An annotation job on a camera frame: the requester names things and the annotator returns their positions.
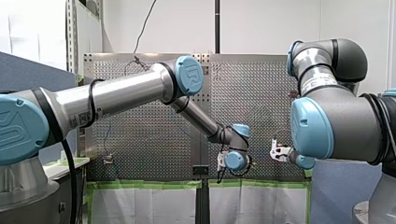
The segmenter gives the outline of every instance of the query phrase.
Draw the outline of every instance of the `white wall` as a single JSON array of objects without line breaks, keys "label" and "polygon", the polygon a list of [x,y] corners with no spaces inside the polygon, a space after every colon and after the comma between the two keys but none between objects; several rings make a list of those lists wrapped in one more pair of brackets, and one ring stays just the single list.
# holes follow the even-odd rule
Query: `white wall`
[{"label": "white wall", "polygon": [[0,51],[66,69],[64,0],[0,0]]},{"label": "white wall", "polygon": [[[104,51],[133,52],[150,0],[104,0]],[[158,1],[137,52],[214,49],[214,1]]]},{"label": "white wall", "polygon": [[[151,2],[104,0],[105,52],[134,51]],[[213,0],[158,1],[138,52],[214,51],[214,7]],[[221,52],[285,54],[295,39],[319,39],[319,9],[319,0],[221,1]]]},{"label": "white wall", "polygon": [[320,39],[351,39],[367,55],[369,71],[360,92],[387,88],[389,4],[389,0],[322,0]]},{"label": "white wall", "polygon": [[221,1],[220,27],[221,53],[287,54],[297,39],[319,39],[320,1]]}]

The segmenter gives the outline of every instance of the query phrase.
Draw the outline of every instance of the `metal pole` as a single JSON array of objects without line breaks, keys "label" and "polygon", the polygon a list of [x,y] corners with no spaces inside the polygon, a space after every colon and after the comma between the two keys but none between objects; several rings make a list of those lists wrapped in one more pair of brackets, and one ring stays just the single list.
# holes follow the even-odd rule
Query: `metal pole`
[{"label": "metal pole", "polygon": [[220,0],[215,0],[215,39],[216,53],[220,54]]}]

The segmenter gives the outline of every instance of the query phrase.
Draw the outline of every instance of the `small bracket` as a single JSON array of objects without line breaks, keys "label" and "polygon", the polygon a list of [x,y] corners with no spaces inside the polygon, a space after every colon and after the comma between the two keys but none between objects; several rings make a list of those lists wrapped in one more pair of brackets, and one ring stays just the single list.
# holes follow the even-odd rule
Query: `small bracket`
[{"label": "small bracket", "polygon": [[193,165],[192,166],[193,175],[209,175],[208,165]]},{"label": "small bracket", "polygon": [[114,157],[113,154],[106,155],[103,159],[103,164],[108,165],[108,164],[113,164],[114,163]]}]

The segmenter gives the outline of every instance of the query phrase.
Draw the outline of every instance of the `perforated metal wall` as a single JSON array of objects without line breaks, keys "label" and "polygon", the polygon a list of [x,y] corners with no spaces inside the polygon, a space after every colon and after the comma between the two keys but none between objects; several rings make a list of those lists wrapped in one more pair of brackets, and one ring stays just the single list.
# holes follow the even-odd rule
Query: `perforated metal wall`
[{"label": "perforated metal wall", "polygon": [[[251,128],[249,154],[258,163],[247,178],[300,180],[296,165],[271,159],[271,139],[291,145],[288,93],[296,81],[286,72],[286,56],[211,55],[211,116],[224,123]],[[218,145],[209,149],[210,175],[216,176]]]},{"label": "perforated metal wall", "polygon": [[[147,66],[178,56],[137,55]],[[144,71],[132,60],[132,54],[87,55],[86,72],[93,78],[110,79]],[[185,134],[190,131],[190,124],[161,102],[99,120],[86,133],[87,145],[96,151],[88,177],[90,180],[191,179],[191,138]],[[109,154],[114,156],[114,162],[104,164]]]},{"label": "perforated metal wall", "polygon": [[[150,66],[179,55],[137,56]],[[297,166],[273,161],[269,155],[274,134],[290,126],[288,93],[295,90],[296,82],[286,74],[286,56],[194,56],[203,65],[205,85],[191,99],[223,124],[246,123],[251,127],[249,154],[258,167],[246,177],[304,180],[304,172]],[[132,60],[132,54],[86,55],[85,76],[109,79],[143,71],[140,65],[129,63]],[[291,144],[290,133],[280,132],[278,140]],[[209,164],[210,177],[216,177],[219,146],[208,144],[186,120],[160,102],[96,122],[86,132],[86,147],[96,154],[88,169],[92,181],[116,177],[192,179],[192,166],[200,163]],[[105,165],[108,154],[114,155],[114,163]]]}]

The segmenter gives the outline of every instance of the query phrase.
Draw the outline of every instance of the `light blue joint cap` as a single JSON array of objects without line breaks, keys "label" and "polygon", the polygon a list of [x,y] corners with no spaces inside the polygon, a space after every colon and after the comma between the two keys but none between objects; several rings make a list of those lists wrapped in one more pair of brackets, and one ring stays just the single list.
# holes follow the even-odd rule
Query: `light blue joint cap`
[{"label": "light blue joint cap", "polygon": [[299,154],[321,160],[332,155],[334,137],[332,125],[320,105],[303,97],[291,105],[291,136]]},{"label": "light blue joint cap", "polygon": [[34,156],[47,142],[50,127],[35,104],[0,94],[0,166]]},{"label": "light blue joint cap", "polygon": [[315,158],[298,155],[296,164],[305,170],[310,170],[314,168],[316,161]]},{"label": "light blue joint cap", "polygon": [[383,96],[396,96],[396,88],[389,89],[387,91],[384,91],[382,94]]},{"label": "light blue joint cap", "polygon": [[244,158],[241,153],[237,151],[232,151],[228,153],[224,161],[227,168],[232,171],[242,170],[247,163],[246,158]]},{"label": "light blue joint cap", "polygon": [[250,127],[246,124],[233,124],[233,129],[242,136],[250,137]]},{"label": "light blue joint cap", "polygon": [[185,95],[198,93],[204,85],[202,67],[191,56],[181,56],[177,59],[175,75],[177,85]]}]

